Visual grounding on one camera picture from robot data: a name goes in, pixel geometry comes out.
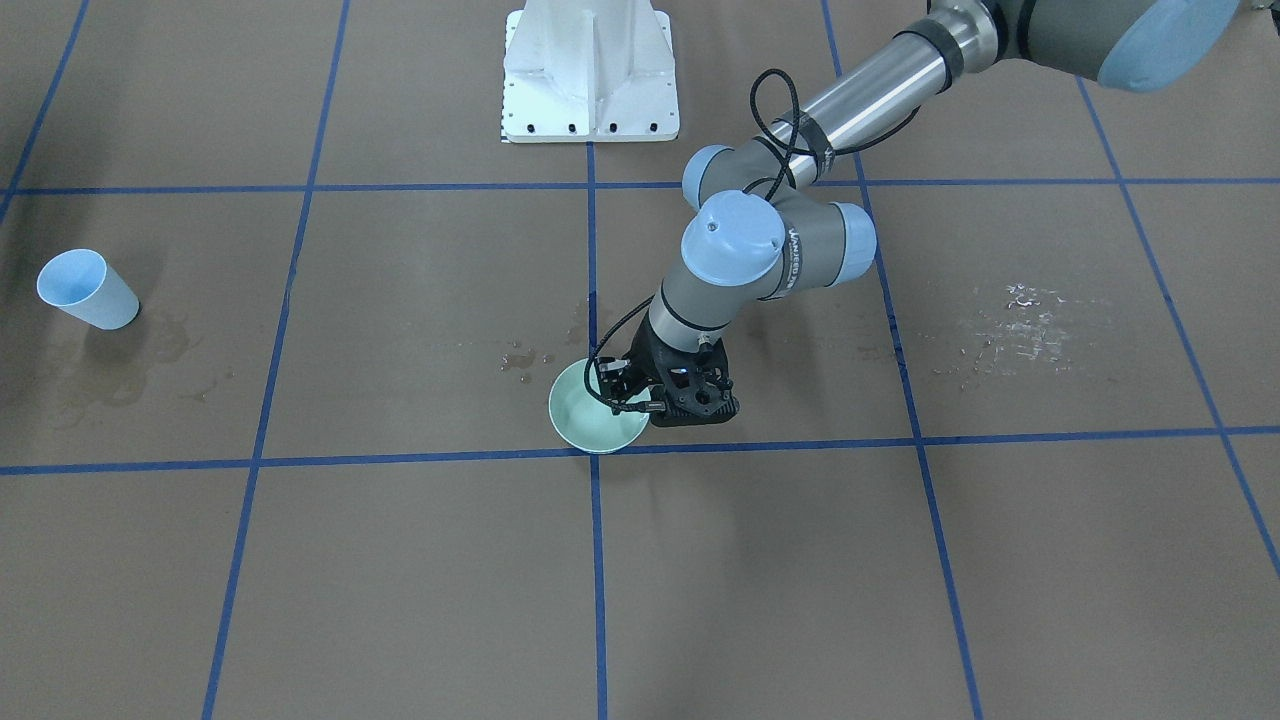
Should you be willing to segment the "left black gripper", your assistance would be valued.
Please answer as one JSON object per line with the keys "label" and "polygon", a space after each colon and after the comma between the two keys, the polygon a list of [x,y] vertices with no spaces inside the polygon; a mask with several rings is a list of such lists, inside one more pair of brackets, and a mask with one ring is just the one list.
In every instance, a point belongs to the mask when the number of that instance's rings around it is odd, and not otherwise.
{"label": "left black gripper", "polygon": [[614,415],[621,413],[664,414],[668,406],[710,406],[716,343],[708,336],[684,351],[659,338],[650,322],[643,322],[626,357],[596,357],[599,400]]}

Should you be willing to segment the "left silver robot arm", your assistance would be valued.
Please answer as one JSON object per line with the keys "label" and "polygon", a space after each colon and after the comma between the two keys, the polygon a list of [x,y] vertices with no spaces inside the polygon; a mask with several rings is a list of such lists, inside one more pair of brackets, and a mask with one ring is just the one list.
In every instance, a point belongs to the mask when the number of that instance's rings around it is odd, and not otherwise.
{"label": "left silver robot arm", "polygon": [[877,236],[855,204],[812,201],[805,188],[840,158],[904,128],[964,76],[1006,59],[1134,94],[1167,87],[1198,64],[1238,12],[1235,1],[931,1],[878,53],[756,135],[690,158],[682,192],[695,215],[678,260],[634,315],[626,354],[593,348],[571,380],[620,415],[658,427],[727,421],[739,410],[723,336],[741,309],[856,279]]}

